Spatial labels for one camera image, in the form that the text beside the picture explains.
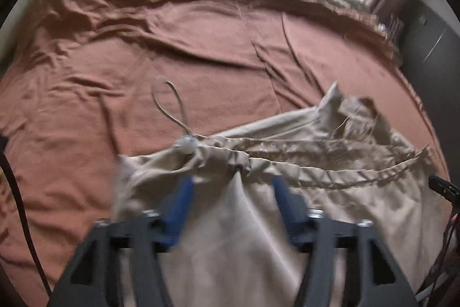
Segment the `beige jacket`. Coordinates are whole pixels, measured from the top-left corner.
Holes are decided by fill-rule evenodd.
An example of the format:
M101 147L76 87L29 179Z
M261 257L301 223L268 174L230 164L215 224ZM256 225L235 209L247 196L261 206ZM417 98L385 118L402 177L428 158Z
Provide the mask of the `beige jacket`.
M317 106L120 156L124 306L416 306L447 218L437 166L371 103Z

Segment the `white bedside table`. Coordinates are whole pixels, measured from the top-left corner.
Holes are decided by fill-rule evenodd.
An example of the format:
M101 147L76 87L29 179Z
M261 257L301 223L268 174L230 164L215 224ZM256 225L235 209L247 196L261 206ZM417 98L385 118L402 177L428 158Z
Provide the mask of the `white bedside table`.
M404 22L398 15L391 13L384 22L379 22L377 35L391 44L397 45L404 29Z

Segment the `rust brown bed sheet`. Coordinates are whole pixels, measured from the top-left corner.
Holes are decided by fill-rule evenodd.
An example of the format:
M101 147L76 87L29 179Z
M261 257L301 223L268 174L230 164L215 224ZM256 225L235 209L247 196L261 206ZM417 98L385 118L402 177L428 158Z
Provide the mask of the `rust brown bed sheet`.
M393 48L322 0L36 0L1 78L1 134L44 275L1 187L1 267L45 306L96 219L193 202L160 258L176 306L291 306L306 257L281 177L335 220L374 222L417 291L448 221L447 176Z

